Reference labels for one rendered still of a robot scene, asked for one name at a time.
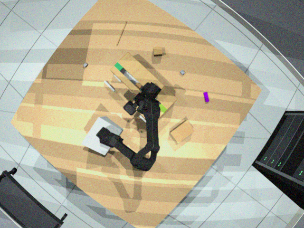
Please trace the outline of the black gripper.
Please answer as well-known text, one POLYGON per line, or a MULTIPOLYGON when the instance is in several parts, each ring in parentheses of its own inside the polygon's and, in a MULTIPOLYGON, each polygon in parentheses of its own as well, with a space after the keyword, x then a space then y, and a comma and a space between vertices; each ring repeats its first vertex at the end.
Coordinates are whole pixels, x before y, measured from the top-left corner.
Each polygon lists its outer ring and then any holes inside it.
POLYGON ((133 100, 135 101, 134 103, 130 100, 128 101, 125 106, 123 107, 124 110, 129 114, 129 115, 133 115, 135 112, 136 112, 136 107, 138 106, 137 104, 137 99, 140 97, 140 96, 145 96, 145 93, 144 91, 147 89, 147 87, 150 85, 150 83, 146 83, 142 88, 142 92, 138 93, 134 98, 133 100))

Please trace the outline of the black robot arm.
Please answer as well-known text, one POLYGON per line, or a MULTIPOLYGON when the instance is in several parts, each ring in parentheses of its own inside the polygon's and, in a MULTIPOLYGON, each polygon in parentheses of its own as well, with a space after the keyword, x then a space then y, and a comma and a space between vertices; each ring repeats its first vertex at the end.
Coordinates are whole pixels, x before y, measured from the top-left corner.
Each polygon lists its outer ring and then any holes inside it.
POLYGON ((102 129, 96 134, 100 139, 99 142, 109 146, 115 147, 123 155, 125 155, 133 167, 142 171, 149 171, 156 161, 157 153, 160 150, 159 136, 158 136, 158 119, 160 117, 159 101, 156 100, 156 96, 161 89, 154 83, 150 83, 147 89, 144 91, 146 96, 140 96, 137 99, 138 108, 136 111, 143 114, 146 119, 146 131, 147 131, 147 144, 144 148, 134 152, 128 146, 123 144, 123 140, 119 135, 111 133, 107 128, 102 129), (149 151, 151 151, 150 158, 144 158, 149 151))

